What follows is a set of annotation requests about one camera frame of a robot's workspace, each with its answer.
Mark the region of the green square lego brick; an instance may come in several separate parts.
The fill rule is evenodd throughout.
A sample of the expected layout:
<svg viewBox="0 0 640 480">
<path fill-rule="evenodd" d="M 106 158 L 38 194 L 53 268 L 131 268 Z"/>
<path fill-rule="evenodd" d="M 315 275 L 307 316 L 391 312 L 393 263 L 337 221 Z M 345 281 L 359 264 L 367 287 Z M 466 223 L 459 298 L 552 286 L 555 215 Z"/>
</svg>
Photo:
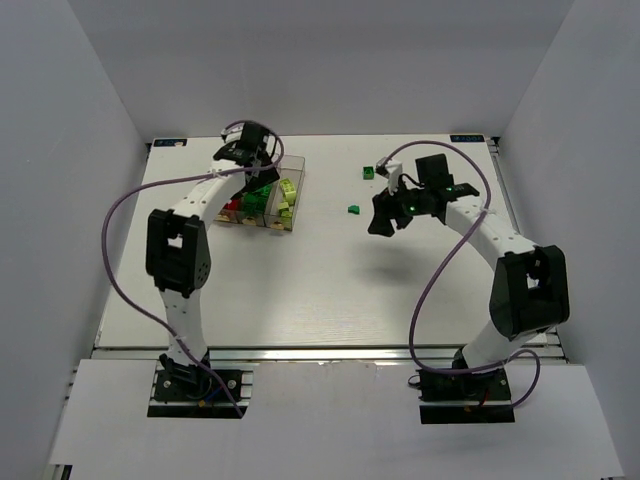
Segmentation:
<svg viewBox="0 0 640 480">
<path fill-rule="evenodd" d="M 375 169 L 372 166 L 364 166 L 362 177 L 364 180 L 372 180 L 375 176 Z"/>
</svg>

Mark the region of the lime 2x3 lego brick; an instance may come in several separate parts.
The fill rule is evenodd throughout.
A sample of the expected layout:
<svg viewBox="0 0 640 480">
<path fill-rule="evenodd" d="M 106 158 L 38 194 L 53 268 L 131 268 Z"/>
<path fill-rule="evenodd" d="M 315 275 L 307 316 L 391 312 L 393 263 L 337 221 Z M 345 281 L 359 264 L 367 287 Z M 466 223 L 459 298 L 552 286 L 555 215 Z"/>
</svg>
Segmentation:
<svg viewBox="0 0 640 480">
<path fill-rule="evenodd" d="M 279 187 L 286 201 L 293 203 L 297 198 L 295 184 L 290 179 L 283 178 L 279 181 Z"/>
</svg>

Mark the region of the red lego bricks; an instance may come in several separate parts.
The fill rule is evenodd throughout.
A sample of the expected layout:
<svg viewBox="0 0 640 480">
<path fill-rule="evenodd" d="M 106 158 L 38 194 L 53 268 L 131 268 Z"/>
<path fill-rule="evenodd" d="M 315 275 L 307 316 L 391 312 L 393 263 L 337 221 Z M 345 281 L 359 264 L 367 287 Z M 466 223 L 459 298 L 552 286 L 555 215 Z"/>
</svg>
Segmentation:
<svg viewBox="0 0 640 480">
<path fill-rule="evenodd" d="M 241 199 L 232 199 L 224 206 L 224 208 L 226 210 L 238 211 L 241 209 L 241 206 L 242 206 Z"/>
</svg>

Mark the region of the lime 2x2 lego brick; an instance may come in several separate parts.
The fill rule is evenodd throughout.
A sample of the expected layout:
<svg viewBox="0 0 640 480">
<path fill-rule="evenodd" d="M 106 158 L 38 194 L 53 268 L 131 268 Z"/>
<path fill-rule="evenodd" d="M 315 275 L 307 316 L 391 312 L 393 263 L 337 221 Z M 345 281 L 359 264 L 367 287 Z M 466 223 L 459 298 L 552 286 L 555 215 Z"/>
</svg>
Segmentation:
<svg viewBox="0 0 640 480">
<path fill-rule="evenodd" d="M 284 225 L 291 226 L 292 225 L 293 215 L 290 211 L 284 211 L 280 214 L 280 220 Z"/>
</svg>

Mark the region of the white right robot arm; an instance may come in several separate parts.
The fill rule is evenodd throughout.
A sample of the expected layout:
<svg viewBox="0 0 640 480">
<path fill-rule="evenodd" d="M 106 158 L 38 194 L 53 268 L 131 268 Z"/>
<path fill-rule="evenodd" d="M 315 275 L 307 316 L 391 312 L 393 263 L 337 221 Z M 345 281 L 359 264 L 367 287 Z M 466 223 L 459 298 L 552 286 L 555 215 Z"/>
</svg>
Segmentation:
<svg viewBox="0 0 640 480">
<path fill-rule="evenodd" d="M 391 237 L 417 216 L 428 215 L 460 234 L 493 271 L 488 323 L 454 358 L 451 372 L 495 370 L 527 341 L 569 317 L 566 259 L 555 246 L 539 246 L 491 211 L 468 183 L 455 182 L 443 154 L 419 158 L 411 180 L 400 163 L 381 160 L 387 185 L 372 199 L 371 235 Z"/>
</svg>

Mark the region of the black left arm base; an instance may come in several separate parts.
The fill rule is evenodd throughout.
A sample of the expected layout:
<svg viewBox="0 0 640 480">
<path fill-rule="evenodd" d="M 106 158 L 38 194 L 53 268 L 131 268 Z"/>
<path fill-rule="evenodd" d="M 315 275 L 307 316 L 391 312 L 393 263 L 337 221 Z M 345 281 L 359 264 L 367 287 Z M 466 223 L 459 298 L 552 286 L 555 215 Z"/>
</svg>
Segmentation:
<svg viewBox="0 0 640 480">
<path fill-rule="evenodd" d="M 216 370 L 238 409 L 245 413 L 252 395 L 253 372 L 240 368 Z M 231 419 L 240 415 L 221 384 L 208 373 L 196 383 L 179 379 L 157 364 L 147 407 L 148 418 Z"/>
</svg>

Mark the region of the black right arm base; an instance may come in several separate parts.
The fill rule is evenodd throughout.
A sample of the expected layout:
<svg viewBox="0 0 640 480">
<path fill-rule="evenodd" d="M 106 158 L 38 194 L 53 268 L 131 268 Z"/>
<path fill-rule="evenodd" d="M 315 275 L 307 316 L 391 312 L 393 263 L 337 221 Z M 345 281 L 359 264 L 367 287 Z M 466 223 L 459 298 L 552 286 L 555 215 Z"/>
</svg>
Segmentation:
<svg viewBox="0 0 640 480">
<path fill-rule="evenodd" d="M 419 395 L 423 425 L 509 424 L 515 422 L 504 370 L 461 376 L 420 370 L 407 384 Z"/>
</svg>

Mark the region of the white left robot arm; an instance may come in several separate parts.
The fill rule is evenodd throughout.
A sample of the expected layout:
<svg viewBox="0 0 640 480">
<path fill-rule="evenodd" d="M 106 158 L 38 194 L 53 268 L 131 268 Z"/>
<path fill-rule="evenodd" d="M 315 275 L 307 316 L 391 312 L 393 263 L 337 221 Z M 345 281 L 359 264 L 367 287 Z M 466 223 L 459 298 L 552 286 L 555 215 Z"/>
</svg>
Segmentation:
<svg viewBox="0 0 640 480">
<path fill-rule="evenodd" d="M 274 147 L 283 145 L 273 131 L 252 121 L 235 122 L 221 139 L 204 177 L 171 208 L 153 210 L 147 221 L 145 269 L 169 325 L 169 347 L 160 362 L 177 376 L 194 376 L 209 363 L 200 290 L 211 273 L 211 223 L 230 200 L 279 179 L 283 153 Z"/>
</svg>

